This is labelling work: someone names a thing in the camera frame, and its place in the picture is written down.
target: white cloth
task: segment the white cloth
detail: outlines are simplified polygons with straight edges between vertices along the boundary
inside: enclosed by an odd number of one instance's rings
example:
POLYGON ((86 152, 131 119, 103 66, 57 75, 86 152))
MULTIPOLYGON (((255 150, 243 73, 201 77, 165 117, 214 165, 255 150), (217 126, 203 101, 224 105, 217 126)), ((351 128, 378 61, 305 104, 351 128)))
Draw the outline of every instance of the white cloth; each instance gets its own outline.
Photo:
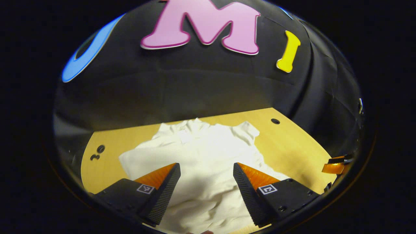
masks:
POLYGON ((233 177, 235 162, 279 180, 288 178, 264 163, 254 145, 258 135, 247 121, 235 127, 210 125, 198 118, 175 125, 162 123, 152 140, 119 159, 131 180, 171 163, 180 164, 181 177, 157 230, 228 233, 253 223, 233 177))

